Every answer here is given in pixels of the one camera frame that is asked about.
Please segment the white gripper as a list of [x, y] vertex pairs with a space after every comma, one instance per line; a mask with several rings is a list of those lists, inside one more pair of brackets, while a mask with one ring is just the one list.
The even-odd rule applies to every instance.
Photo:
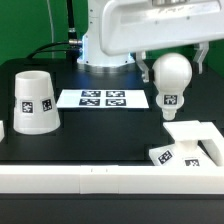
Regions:
[[161, 5], [154, 0], [109, 0], [100, 13], [99, 35], [108, 55], [137, 52], [144, 83], [152, 75], [145, 63], [145, 51], [150, 50], [195, 44], [193, 61], [202, 74], [208, 42], [224, 39], [224, 0]]

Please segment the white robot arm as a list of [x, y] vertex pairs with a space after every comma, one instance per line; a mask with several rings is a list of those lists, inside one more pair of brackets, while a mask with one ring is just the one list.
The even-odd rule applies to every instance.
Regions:
[[137, 63], [148, 81], [146, 51], [195, 44], [202, 63], [209, 43], [224, 39], [224, 0], [88, 0], [88, 30], [78, 63], [117, 72]]

